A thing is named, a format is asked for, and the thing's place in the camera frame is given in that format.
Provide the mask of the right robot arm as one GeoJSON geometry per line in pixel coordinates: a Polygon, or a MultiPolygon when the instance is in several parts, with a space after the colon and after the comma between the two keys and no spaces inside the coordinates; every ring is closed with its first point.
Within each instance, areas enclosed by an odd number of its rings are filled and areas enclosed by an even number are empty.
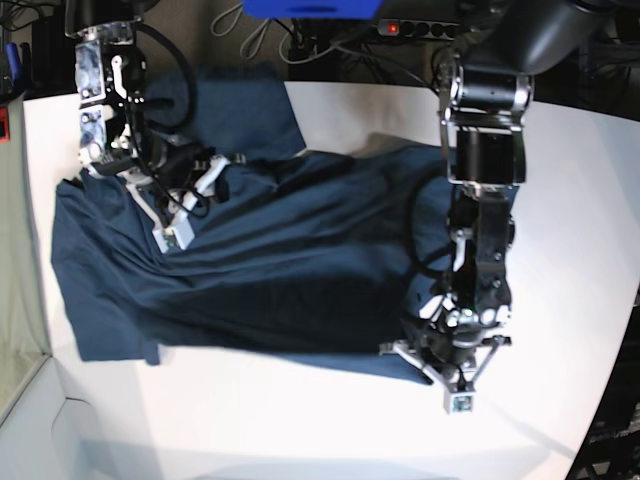
{"type": "Polygon", "coordinates": [[[75,84],[79,96],[79,158],[95,177],[120,177],[149,190],[161,205],[191,211],[187,198],[208,207],[214,187],[203,185],[215,154],[199,142],[179,140],[194,120],[198,87],[184,54],[147,25],[147,1],[69,1],[65,33],[75,42],[75,84]],[[163,123],[157,112],[174,109],[171,98],[147,95],[147,59],[140,35],[163,47],[175,60],[185,86],[179,118],[163,123]]]}

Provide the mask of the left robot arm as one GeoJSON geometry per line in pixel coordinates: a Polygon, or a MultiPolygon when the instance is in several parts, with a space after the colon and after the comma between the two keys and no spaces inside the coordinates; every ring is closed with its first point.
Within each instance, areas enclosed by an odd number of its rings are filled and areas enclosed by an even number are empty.
{"type": "Polygon", "coordinates": [[[601,28],[616,1],[514,1],[490,33],[440,68],[440,135],[453,198],[450,309],[416,347],[447,378],[462,372],[511,311],[506,255],[515,236],[508,191],[526,180],[524,115],[534,78],[601,28]]]}

